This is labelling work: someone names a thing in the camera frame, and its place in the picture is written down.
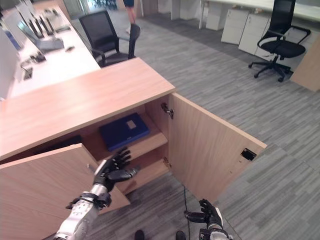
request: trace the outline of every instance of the blue folder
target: blue folder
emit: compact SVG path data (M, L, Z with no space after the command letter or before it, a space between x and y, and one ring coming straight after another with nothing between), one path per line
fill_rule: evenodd
M137 113L103 125L99 127L99 131L109 152L150 133L147 125Z

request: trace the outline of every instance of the open cabinet door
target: open cabinet door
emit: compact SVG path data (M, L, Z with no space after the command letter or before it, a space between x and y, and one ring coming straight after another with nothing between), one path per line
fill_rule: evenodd
M39 240L70 214L66 205L92 187L98 164L80 143L0 165L0 239ZM110 211L130 204L116 187Z
M169 163L173 175L197 199L214 202L266 144L177 93L169 96Z

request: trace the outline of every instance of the robotic arm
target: robotic arm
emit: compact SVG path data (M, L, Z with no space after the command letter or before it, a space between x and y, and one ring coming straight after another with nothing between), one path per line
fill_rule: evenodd
M129 164L130 151L124 147L109 160L103 160L94 173L93 186L75 198L66 209L71 209L69 217L61 224L54 240L83 240L91 229L99 211L111 204L109 192L115 183L132 178L138 167L123 169Z
M194 223L206 223L206 228L201 228L199 240L232 240L223 228L222 215L217 207L202 199L199 201L202 212L184 212L185 217Z

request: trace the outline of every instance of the chair armrest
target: chair armrest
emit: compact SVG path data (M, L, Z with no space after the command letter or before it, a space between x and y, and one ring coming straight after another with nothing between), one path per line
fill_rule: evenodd
M303 32L305 32L305 36L298 42L298 44L299 43L301 43L303 40L305 40L306 39L306 37L308 37L310 34L311 34L311 31L310 31L310 29L306 29L306 28L303 28L303 27L300 27L300 26L294 26L294 25L291 25L291 27L290 28L293 28L293 29L298 29L298 30L300 30L300 31L303 31Z
M125 40L125 41L129 42L129 38L128 37L119 36L118 38L121 39L121 40Z
M100 50L97 50L97 49L94 49L94 48L91 48L90 49L92 52L95 52L95 53L97 53L97 54L99 54L100 56L101 56L101 58L102 58L102 63L103 63L103 65L100 65L99 63L99 66L101 67L101 68L103 68L104 66L105 66L105 62L106 62L106 55L105 55L105 53L103 52L103 51L100 51Z
M277 49L277 47L279 47L282 44L282 41L286 40L286 36L282 33L276 32L276 31L272 31L270 29L268 29L268 31L266 32L266 34L264 35L263 38L260 39L260 41L258 41L257 45L259 48L261 48L260 43L265 40L265 39L269 39L269 38L274 38L277 37L277 41L278 44L274 47L274 49L270 52L270 53L274 53L274 51Z

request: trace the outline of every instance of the black shoe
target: black shoe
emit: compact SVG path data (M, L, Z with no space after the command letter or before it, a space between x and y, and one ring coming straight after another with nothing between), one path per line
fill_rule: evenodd
M145 240L145 234L144 231L138 230L134 234L134 240Z
M183 231L177 231L175 233L175 240L186 240L186 235Z

